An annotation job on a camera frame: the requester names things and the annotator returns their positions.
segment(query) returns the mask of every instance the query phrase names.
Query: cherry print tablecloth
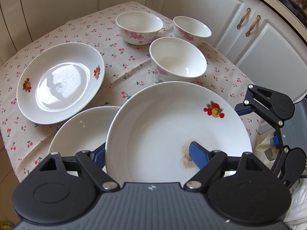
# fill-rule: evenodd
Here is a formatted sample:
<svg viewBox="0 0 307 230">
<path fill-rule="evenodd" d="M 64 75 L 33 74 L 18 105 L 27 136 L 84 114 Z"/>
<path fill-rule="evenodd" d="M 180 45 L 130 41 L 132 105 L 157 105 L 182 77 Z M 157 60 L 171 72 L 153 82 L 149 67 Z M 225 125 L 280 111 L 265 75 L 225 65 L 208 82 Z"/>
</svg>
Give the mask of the cherry print tablecloth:
<svg viewBox="0 0 307 230">
<path fill-rule="evenodd" d="M 105 63 L 104 81 L 85 109 L 122 106 L 136 92 L 161 82 L 150 63 L 149 45 L 134 46 L 124 42 L 119 35 L 116 16 L 131 10 L 157 15 L 164 23 L 158 37 L 173 36 L 172 20 L 143 5 L 129 2 L 67 22 L 18 51 L 0 67 L 0 129 L 19 181 L 47 155 L 54 135 L 64 124 L 38 125 L 27 120 L 18 108 L 16 89 L 21 73 L 40 53 L 64 42 L 83 42 L 101 53 Z M 216 92 L 232 107 L 242 103 L 250 79 L 209 44 L 201 45 L 200 50 L 207 58 L 208 68 L 205 75 L 194 82 Z M 241 118 L 253 144 L 259 117 L 253 113 Z"/>
</svg>

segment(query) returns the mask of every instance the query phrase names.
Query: cabinet handle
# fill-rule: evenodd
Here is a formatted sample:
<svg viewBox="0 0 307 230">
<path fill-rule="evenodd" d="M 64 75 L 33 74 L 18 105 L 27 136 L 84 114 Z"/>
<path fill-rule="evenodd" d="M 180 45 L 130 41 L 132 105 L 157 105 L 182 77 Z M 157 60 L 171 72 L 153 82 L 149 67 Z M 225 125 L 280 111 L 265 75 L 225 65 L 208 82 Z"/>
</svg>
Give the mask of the cabinet handle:
<svg viewBox="0 0 307 230">
<path fill-rule="evenodd" d="M 256 26 L 257 22 L 259 22 L 261 19 L 261 16 L 257 15 L 256 20 L 254 21 L 254 23 L 251 25 L 250 29 L 246 32 L 246 37 L 249 37 L 251 34 L 251 31 L 254 29 L 254 27 Z"/>
<path fill-rule="evenodd" d="M 243 23 L 243 21 L 245 20 L 245 18 L 247 17 L 247 15 L 251 12 L 251 8 L 248 7 L 248 9 L 246 10 L 245 14 L 242 16 L 240 23 L 237 25 L 237 29 L 241 28 L 241 24 Z"/>
</svg>

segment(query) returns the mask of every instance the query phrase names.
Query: bowl rim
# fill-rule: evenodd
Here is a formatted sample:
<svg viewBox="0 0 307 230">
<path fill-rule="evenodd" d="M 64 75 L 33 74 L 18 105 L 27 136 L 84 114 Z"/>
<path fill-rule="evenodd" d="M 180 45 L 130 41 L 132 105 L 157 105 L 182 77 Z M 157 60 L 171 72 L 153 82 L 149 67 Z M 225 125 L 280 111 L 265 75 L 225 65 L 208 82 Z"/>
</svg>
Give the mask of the bowl rim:
<svg viewBox="0 0 307 230">
<path fill-rule="evenodd" d="M 77 117 L 80 117 L 80 116 L 84 116 L 84 114 L 90 112 L 90 113 L 94 113 L 95 111 L 97 112 L 101 112 L 101 111 L 104 111 L 104 110 L 117 110 L 117 112 L 120 110 L 120 106 L 114 106 L 114 105 L 108 105 L 108 106 L 97 106 L 97 107 L 92 107 L 92 108 L 89 108 L 89 109 L 86 109 L 84 111 L 81 111 L 79 112 L 78 114 L 74 115 L 73 117 L 71 117 L 70 119 L 68 119 L 62 126 L 61 128 L 58 130 L 58 132 L 55 134 L 55 136 L 53 137 L 51 143 L 50 143 L 50 146 L 48 148 L 48 154 L 50 153 L 50 149 L 51 147 L 53 147 L 54 145 L 54 142 L 55 142 L 55 139 L 56 137 L 58 137 L 58 135 L 62 134 L 63 130 L 69 126 L 69 124 L 75 120 Z"/>
<path fill-rule="evenodd" d="M 101 74 L 102 74 L 102 75 L 101 75 L 101 77 L 102 77 L 102 78 L 101 78 L 101 81 L 100 81 L 100 83 L 98 84 L 98 86 L 95 88 L 95 90 L 94 90 L 94 92 L 92 93 L 92 95 L 88 98 L 88 100 L 87 100 L 85 103 L 83 103 L 83 105 L 80 106 L 80 108 L 79 108 L 78 110 L 75 110 L 74 113 L 73 113 L 71 116 L 66 117 L 65 119 L 53 120 L 52 122 L 49 122 L 49 123 L 42 123 L 42 122 L 39 122 L 38 120 L 30 119 L 27 115 L 25 115 L 24 111 L 20 108 L 20 105 L 19 105 L 20 99 L 18 99 L 18 94 L 20 94 L 20 92 L 18 92 L 18 90 L 19 90 L 19 87 L 21 86 L 21 84 L 22 84 L 22 82 L 23 82 L 23 81 L 22 81 L 22 80 L 23 80 L 23 79 L 22 79 L 22 76 L 23 76 L 23 74 L 25 73 L 25 71 L 26 71 L 27 69 L 29 69 L 29 67 L 32 67 L 33 63 L 35 63 L 35 61 L 37 61 L 37 59 L 36 59 L 37 57 L 42 56 L 43 53 L 47 52 L 48 50 L 50 50 L 50 49 L 52 49 L 52 48 L 60 47 L 61 45 L 67 45 L 67 44 L 71 44 L 71 45 L 76 45 L 76 44 L 85 45 L 85 46 L 87 46 L 87 47 L 90 47 L 91 49 L 94 49 L 94 50 L 96 51 L 96 53 L 99 54 L 99 56 L 100 56 L 100 58 L 101 58 L 101 61 L 102 61 L 102 65 L 101 65 L 101 67 L 100 67 L 100 69 L 101 69 Z M 98 52 L 98 50 L 97 50 L 96 48 L 92 47 L 91 45 L 88 45 L 88 44 L 85 44 L 85 43 L 82 43 L 82 42 L 64 42 L 64 43 L 61 43 L 61 44 L 57 44 L 57 45 L 54 45 L 54 46 L 48 48 L 46 51 L 42 52 L 42 54 L 39 54 L 39 55 L 36 56 L 33 60 L 31 60 L 31 62 L 28 64 L 28 66 L 25 68 L 25 70 L 23 71 L 22 75 L 20 76 L 20 79 L 19 79 L 18 85 L 17 85 L 17 90 L 16 90 L 16 99 L 17 99 L 18 108 L 19 108 L 19 110 L 21 111 L 21 113 L 25 116 L 25 118 L 27 118 L 28 120 L 30 120 L 30 121 L 32 121 L 32 122 L 34 122 L 34 123 L 38 123 L 38 124 L 42 124 L 42 125 L 47 125 L 47 124 L 54 124 L 54 123 L 59 123 L 59 122 L 65 121 L 65 120 L 70 119 L 71 117 L 73 117 L 73 116 L 79 114 L 79 112 L 81 112 L 82 109 L 84 109 L 84 108 L 92 101 L 92 99 L 95 97 L 95 95 L 96 95 L 97 92 L 99 91 L 99 89 L 100 89 L 100 87 L 101 87 L 101 85 L 102 85 L 102 82 L 103 82 L 103 80 L 104 80 L 104 76 L 105 76 L 105 67 L 104 67 L 104 60 L 103 60 L 101 54 Z"/>
<path fill-rule="evenodd" d="M 203 58 L 204 58 L 204 60 L 205 60 L 205 71 L 204 71 L 202 74 L 197 75 L 197 76 L 193 76 L 193 77 L 191 77 L 191 76 L 182 76 L 182 75 L 173 73 L 173 72 L 167 70 L 165 67 L 161 66 L 161 65 L 155 60 L 155 58 L 152 56 L 152 54 L 151 54 L 151 46 L 153 45 L 153 43 L 154 43 L 155 41 L 158 41 L 158 40 L 161 40 L 161 39 L 165 39 L 165 38 L 168 38 L 168 39 L 171 38 L 171 39 L 176 39 L 176 40 L 179 40 L 179 41 L 184 41 L 185 43 L 191 44 L 193 47 L 195 47 L 195 48 L 201 53 L 201 55 L 203 56 Z M 181 77 L 181 78 L 191 78 L 191 79 L 195 79 L 195 78 L 198 78 L 198 77 L 202 76 L 202 75 L 206 72 L 206 70 L 207 70 L 207 59 L 206 59 L 206 57 L 204 56 L 204 54 L 203 54 L 196 46 L 194 46 L 192 43 L 190 43 L 190 42 L 188 42 L 188 41 L 186 41 L 186 40 L 180 39 L 180 38 L 176 38 L 176 37 L 161 37 L 161 38 L 158 38 L 158 39 L 154 40 L 154 41 L 150 44 L 150 46 L 149 46 L 149 54 L 150 54 L 151 59 L 156 63 L 156 65 L 157 65 L 158 67 L 160 67 L 161 69 L 163 69 L 163 70 L 166 71 L 166 72 L 169 72 L 169 73 L 171 73 L 171 74 L 173 74 L 173 75 L 175 75 L 175 76 Z"/>
<path fill-rule="evenodd" d="M 202 23 L 201 21 L 198 21 L 198 20 L 196 20 L 196 19 L 194 19 L 194 18 L 191 18 L 191 17 L 188 17 L 188 16 L 176 16 L 176 17 L 174 17 L 174 19 L 173 19 L 174 24 L 175 24 L 178 28 L 180 28 L 181 30 L 183 30 L 184 32 L 186 32 L 186 33 L 188 33 L 188 34 L 190 34 L 190 35 L 193 35 L 193 36 L 201 37 L 201 38 L 208 38 L 208 37 L 210 37 L 210 36 L 212 35 L 211 29 L 210 29 L 207 25 L 205 25 L 205 24 L 203 24 L 203 25 L 206 26 L 207 29 L 209 29 L 209 31 L 210 31 L 210 35 L 209 35 L 209 36 L 200 36 L 200 35 L 196 35 L 196 34 L 193 34 L 193 33 L 190 33 L 190 32 L 188 32 L 188 31 L 186 31 L 186 30 L 183 29 L 182 27 L 179 27 L 178 24 L 175 22 L 175 19 L 176 19 L 176 18 L 179 18 L 179 17 L 189 18 L 189 19 L 192 19 L 193 21 L 197 21 L 197 22 L 199 22 L 199 23 L 201 23 L 201 24 L 203 24 L 203 23 Z"/>
<path fill-rule="evenodd" d="M 118 17 L 121 16 L 122 14 L 131 13 L 131 12 L 132 12 L 132 13 L 135 13 L 135 12 L 137 12 L 137 13 L 145 13 L 145 14 L 149 14 L 150 16 L 154 16 L 154 17 L 158 18 L 158 19 L 162 22 L 162 26 L 161 26 L 161 28 L 160 28 L 159 30 L 146 31 L 146 32 L 145 32 L 145 31 L 130 30 L 130 29 L 128 29 L 128 28 L 125 28 L 125 27 L 119 25 L 119 23 L 118 23 L 118 21 L 117 21 Z M 153 14 L 151 14 L 151 13 L 144 12 L 144 11 L 127 11 L 127 12 L 121 13 L 120 15 L 118 15 L 118 16 L 116 17 L 115 22 L 116 22 L 117 26 L 121 27 L 122 29 L 131 31 L 131 32 L 134 32 L 134 33 L 139 33 L 139 34 L 146 34 L 146 33 L 155 33 L 155 32 L 159 32 L 159 31 L 163 28 L 163 26 L 164 26 L 164 23 L 163 23 L 163 21 L 160 19 L 160 17 L 155 16 L 155 15 L 153 15 Z"/>
</svg>

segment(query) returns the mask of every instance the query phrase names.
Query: fruit decal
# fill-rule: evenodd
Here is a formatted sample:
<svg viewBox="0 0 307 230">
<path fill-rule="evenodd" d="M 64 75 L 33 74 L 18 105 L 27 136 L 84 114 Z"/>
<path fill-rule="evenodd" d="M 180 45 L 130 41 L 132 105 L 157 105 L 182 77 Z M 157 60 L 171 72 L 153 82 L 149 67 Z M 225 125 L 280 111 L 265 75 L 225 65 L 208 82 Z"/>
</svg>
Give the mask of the fruit decal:
<svg viewBox="0 0 307 230">
<path fill-rule="evenodd" d="M 209 116 L 214 116 L 214 117 L 220 117 L 223 118 L 225 117 L 225 114 L 222 113 L 223 109 L 220 108 L 219 104 L 214 103 L 211 101 L 210 103 L 207 104 L 207 107 L 204 108 L 204 112 L 207 112 Z"/>
<path fill-rule="evenodd" d="M 25 80 L 25 82 L 23 83 L 23 90 L 25 90 L 25 91 L 28 91 L 28 92 L 31 92 L 31 83 L 30 83 L 30 79 L 29 78 L 27 78 L 26 80 Z"/>
<path fill-rule="evenodd" d="M 94 77 L 95 77 L 95 79 L 98 80 L 99 74 L 100 74 L 100 67 L 98 66 L 98 67 L 96 67 L 96 70 L 94 70 Z"/>
</svg>

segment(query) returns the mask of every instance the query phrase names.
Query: metal screw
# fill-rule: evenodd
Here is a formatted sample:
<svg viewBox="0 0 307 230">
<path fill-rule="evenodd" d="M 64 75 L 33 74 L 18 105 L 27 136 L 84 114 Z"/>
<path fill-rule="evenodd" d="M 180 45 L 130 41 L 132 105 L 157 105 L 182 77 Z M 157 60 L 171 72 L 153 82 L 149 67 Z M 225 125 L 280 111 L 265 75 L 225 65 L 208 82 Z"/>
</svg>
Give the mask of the metal screw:
<svg viewBox="0 0 307 230">
<path fill-rule="evenodd" d="M 201 187 L 201 183 L 199 181 L 189 181 L 187 182 L 187 187 L 189 189 L 199 189 Z"/>
<path fill-rule="evenodd" d="M 107 190 L 115 189 L 117 187 L 116 182 L 104 182 L 102 187 Z"/>
</svg>

